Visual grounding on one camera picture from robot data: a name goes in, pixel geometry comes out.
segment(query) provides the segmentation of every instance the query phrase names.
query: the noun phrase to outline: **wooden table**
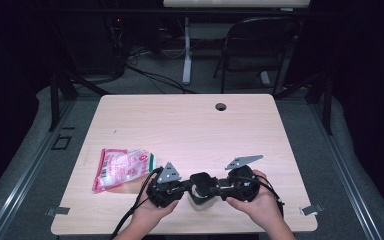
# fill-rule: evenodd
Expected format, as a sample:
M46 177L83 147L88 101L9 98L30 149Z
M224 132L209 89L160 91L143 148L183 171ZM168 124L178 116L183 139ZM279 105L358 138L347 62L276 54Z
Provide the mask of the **wooden table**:
M219 111L216 104L226 105ZM300 207L310 201L275 102L271 95L108 95L96 110L60 207L56 235L110 234L133 205L144 177L113 190L93 193L92 183L103 148L144 148L157 166L171 162L182 180L207 172L225 178L235 157L264 155L251 163L267 174L285 202L285 220L294 232L313 231L317 221ZM247 215L217 197L205 211L180 200L151 234L252 233L263 231Z

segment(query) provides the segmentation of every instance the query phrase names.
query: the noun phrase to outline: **hole in table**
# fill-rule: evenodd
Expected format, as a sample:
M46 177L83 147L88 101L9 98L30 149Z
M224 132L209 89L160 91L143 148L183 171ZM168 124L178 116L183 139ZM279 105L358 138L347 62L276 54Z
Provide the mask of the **hole in table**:
M219 110L219 111L224 111L224 110L226 110L226 104L224 104L224 103L217 103L216 104L216 109L217 110Z

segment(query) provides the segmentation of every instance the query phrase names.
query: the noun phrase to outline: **hand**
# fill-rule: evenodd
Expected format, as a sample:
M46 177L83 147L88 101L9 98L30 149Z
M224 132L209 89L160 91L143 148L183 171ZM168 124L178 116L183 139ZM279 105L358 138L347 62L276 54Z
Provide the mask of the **hand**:
M139 204L148 198L148 196L146 195L146 190L148 189L148 187L149 184L143 191L143 194L139 200ZM146 200L135 210L130 224L123 231L121 231L114 239L142 239L145 235L147 235L152 229L154 229L158 225L158 223L163 217L173 212L174 208L177 206L178 203L179 201L174 201L165 208L159 208L156 207L151 201Z
M255 175L266 175L258 170L253 170ZM227 203L237 210L246 213L253 222L262 227L269 234L271 239L295 239L291 229L283 220L277 202L273 194L263 186L260 186L258 195L251 202L242 202L228 197Z

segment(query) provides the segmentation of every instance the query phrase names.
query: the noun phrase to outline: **desk leg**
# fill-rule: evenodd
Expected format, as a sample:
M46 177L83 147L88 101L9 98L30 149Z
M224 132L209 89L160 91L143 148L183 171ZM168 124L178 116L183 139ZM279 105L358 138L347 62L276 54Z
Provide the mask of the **desk leg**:
M189 36L189 18L185 18L185 66L183 68L183 84L191 83L191 42Z

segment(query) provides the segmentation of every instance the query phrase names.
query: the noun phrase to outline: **snack bag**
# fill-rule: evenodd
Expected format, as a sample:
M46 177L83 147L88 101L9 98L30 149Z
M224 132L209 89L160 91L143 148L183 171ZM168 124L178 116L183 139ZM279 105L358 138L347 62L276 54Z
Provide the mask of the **snack bag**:
M92 190L102 192L154 170L154 155L144 149L102 149Z

